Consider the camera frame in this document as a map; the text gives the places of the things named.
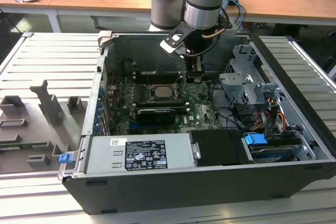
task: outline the barcode sticker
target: barcode sticker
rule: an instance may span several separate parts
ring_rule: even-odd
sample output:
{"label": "barcode sticker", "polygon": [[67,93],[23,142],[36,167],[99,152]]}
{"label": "barcode sticker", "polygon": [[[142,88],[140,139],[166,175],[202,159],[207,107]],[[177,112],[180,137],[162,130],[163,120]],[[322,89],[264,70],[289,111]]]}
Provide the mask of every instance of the barcode sticker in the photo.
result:
{"label": "barcode sticker", "polygon": [[110,145],[126,145],[127,138],[111,138]]}

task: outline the power supply label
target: power supply label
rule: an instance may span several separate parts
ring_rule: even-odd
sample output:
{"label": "power supply label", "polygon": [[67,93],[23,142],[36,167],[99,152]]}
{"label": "power supply label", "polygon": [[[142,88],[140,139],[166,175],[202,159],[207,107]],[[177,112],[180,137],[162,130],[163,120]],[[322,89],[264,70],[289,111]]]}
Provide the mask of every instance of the power supply label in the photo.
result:
{"label": "power supply label", "polygon": [[126,142],[126,170],[165,168],[168,168],[168,160],[164,140]]}

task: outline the cable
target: cable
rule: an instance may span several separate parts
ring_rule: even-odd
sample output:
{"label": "cable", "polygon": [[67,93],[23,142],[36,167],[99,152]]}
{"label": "cable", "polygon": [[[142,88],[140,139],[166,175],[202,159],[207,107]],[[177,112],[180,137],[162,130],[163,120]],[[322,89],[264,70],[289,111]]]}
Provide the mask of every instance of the cable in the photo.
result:
{"label": "cable", "polygon": [[216,40],[215,40],[215,42],[213,42],[212,44],[211,44],[211,46],[209,46],[207,49],[205,49],[204,51],[202,51],[202,52],[199,52],[199,53],[197,53],[197,54],[194,54],[194,55],[188,55],[188,57],[197,57],[197,56],[200,56],[200,55],[203,55],[203,54],[206,54],[207,52],[209,52],[211,49],[213,49],[214,48],[214,46],[218,43],[218,41],[219,41],[219,39],[220,39],[220,35],[219,36],[217,36],[217,38],[216,38]]}
{"label": "cable", "polygon": [[238,8],[238,16],[237,16],[237,18],[235,20],[235,23],[237,23],[239,16],[240,16],[240,8]]}
{"label": "cable", "polygon": [[243,20],[245,19],[244,18],[244,12],[243,12],[243,9],[242,9],[242,6],[239,5],[236,1],[234,0],[231,0],[237,7],[238,7],[238,10],[239,10],[239,13],[241,14],[241,18],[240,18],[240,23],[239,23],[239,26],[238,26],[238,30],[241,28],[242,24],[243,24]]}
{"label": "cable", "polygon": [[226,11],[224,10],[224,8],[221,6],[220,9],[221,9],[222,12],[224,13],[224,16],[225,16],[226,20],[227,20],[228,22],[230,22],[229,16],[227,15],[227,13],[226,13]]}
{"label": "cable", "polygon": [[17,26],[14,24],[14,22],[9,18],[9,15],[8,15],[7,13],[5,13],[3,10],[1,10],[1,8],[0,8],[0,11],[1,11],[4,15],[7,16],[7,19],[9,20],[9,22],[12,23],[12,25],[15,27],[15,29],[16,29],[20,34],[22,34],[22,32],[19,30],[19,28],[17,28]]}
{"label": "cable", "polygon": [[213,38],[216,38],[217,36],[221,35],[225,31],[226,31],[226,28],[222,28],[220,30],[216,30],[216,32],[214,32],[213,34],[210,34],[210,35],[202,34],[202,38],[203,39],[213,39]]}

